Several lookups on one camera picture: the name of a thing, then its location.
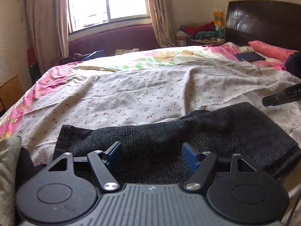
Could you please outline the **red cloth pile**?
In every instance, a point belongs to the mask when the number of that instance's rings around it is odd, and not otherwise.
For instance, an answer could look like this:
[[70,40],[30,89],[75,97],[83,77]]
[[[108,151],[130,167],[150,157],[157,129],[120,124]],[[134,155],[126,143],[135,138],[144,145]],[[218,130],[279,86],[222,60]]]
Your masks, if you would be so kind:
[[181,26],[180,29],[191,37],[195,37],[202,31],[215,31],[214,22],[210,22],[198,27]]

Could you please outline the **pink pillow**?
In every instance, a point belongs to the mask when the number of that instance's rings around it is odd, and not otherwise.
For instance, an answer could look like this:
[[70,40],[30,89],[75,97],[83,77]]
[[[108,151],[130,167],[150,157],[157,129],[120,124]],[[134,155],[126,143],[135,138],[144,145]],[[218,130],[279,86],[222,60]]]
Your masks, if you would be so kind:
[[256,52],[263,54],[270,58],[278,59],[282,62],[286,60],[294,53],[297,53],[297,50],[290,50],[282,47],[276,47],[259,40],[250,41],[249,46]]

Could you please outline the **dark wooden headboard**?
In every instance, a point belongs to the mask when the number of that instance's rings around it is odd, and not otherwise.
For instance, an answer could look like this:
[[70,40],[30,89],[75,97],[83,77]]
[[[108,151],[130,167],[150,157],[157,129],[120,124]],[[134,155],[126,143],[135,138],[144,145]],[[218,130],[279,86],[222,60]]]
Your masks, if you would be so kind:
[[300,4],[249,0],[228,4],[225,39],[240,46],[250,41],[300,51]]

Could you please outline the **wooden side cabinet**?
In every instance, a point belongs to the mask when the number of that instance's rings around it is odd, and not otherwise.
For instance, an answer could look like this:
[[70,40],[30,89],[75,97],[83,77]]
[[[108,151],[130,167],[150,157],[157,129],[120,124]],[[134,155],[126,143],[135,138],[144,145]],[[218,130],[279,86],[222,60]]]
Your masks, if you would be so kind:
[[11,78],[1,83],[0,97],[1,104],[5,111],[9,110],[22,96],[22,89],[18,75],[13,75]]

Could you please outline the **window frame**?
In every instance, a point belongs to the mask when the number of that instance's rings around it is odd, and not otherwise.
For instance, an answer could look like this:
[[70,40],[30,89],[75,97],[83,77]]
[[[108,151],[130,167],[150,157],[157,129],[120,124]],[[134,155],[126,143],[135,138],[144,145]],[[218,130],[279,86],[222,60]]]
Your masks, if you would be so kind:
[[69,31],[150,16],[148,0],[68,0]]

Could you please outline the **dark blue flat book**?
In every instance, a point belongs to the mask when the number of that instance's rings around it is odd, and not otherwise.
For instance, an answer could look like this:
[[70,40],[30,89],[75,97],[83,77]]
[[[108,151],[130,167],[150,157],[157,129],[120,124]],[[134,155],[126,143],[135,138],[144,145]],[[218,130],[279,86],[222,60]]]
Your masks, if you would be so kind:
[[255,62],[255,61],[265,61],[266,60],[264,57],[257,54],[256,52],[239,53],[239,54],[234,54],[234,56],[239,61]]

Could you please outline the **blue bag on bench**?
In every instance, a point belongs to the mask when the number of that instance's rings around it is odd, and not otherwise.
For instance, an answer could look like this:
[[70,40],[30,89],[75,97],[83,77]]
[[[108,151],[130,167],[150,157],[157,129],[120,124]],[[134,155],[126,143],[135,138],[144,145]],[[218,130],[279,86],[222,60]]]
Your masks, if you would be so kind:
[[84,55],[84,57],[82,58],[82,61],[88,61],[88,60],[92,60],[92,59],[102,58],[104,56],[105,56],[104,50],[97,50],[91,54]]

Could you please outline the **maroon padded window bench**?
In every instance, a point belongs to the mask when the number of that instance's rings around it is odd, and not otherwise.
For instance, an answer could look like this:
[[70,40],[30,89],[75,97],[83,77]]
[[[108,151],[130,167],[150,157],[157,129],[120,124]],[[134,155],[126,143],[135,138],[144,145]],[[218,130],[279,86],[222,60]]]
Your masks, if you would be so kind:
[[99,32],[69,42],[70,55],[75,53],[85,55],[103,50],[108,57],[115,55],[116,50],[133,48],[141,51],[160,48],[151,24]]

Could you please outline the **black garment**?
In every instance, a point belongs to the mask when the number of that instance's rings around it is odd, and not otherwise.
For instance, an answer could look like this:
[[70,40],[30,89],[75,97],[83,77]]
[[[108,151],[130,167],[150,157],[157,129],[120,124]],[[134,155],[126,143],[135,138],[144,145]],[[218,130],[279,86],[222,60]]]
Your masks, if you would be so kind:
[[292,75],[301,78],[301,52],[290,55],[285,62],[285,67]]

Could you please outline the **beige left curtain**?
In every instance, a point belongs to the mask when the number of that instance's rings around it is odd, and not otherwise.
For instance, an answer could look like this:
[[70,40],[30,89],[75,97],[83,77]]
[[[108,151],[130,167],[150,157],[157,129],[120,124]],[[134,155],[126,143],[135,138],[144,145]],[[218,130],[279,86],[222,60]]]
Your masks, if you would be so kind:
[[69,56],[67,0],[27,0],[27,17],[41,73]]

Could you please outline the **black folded cloth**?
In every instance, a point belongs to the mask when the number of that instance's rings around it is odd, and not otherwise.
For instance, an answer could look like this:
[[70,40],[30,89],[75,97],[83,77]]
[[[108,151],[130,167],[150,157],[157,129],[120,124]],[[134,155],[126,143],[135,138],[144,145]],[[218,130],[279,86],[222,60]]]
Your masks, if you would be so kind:
[[15,191],[45,167],[46,164],[43,163],[35,166],[29,151],[22,147],[16,168]]

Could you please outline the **grey green folded cloth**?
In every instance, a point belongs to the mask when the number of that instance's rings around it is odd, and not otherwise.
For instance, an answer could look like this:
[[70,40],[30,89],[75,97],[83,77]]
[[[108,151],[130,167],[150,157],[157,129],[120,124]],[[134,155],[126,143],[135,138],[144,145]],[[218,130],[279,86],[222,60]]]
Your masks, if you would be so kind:
[[1,225],[15,225],[15,177],[21,150],[21,138],[1,141]]

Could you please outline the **beige curtain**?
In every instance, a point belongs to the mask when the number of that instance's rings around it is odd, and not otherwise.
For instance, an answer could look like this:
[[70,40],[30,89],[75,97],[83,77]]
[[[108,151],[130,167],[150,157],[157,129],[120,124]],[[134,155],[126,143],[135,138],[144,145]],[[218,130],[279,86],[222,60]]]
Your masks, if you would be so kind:
[[27,0],[27,17],[41,73],[69,56],[67,0]]
[[167,0],[148,0],[150,18],[160,47],[175,45],[175,35],[168,13]]

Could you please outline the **dark grey checked pants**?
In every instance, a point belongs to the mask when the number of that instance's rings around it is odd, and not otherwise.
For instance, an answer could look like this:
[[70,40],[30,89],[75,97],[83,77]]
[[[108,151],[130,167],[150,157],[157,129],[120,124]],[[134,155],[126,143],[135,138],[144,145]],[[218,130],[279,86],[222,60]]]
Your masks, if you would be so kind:
[[300,160],[297,142],[249,103],[215,111],[195,110],[175,121],[157,124],[97,130],[64,125],[53,157],[65,152],[84,157],[106,150],[116,141],[122,144],[123,154],[111,173],[120,184],[184,184],[191,175],[181,157],[185,142],[222,158],[240,153],[275,179]]

